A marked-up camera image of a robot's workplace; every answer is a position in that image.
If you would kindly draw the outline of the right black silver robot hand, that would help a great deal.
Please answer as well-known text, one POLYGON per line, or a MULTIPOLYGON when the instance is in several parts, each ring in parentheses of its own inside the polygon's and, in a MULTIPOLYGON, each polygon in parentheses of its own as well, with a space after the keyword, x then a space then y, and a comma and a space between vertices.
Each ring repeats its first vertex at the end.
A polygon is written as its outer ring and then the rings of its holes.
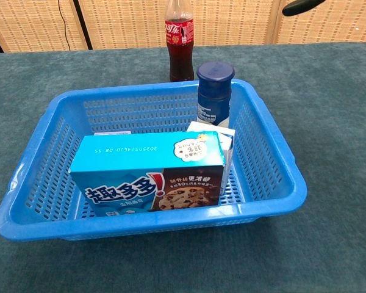
POLYGON ((316 6, 322 4, 325 0, 296 0, 287 4, 282 14, 284 16, 295 16, 314 9, 316 6))

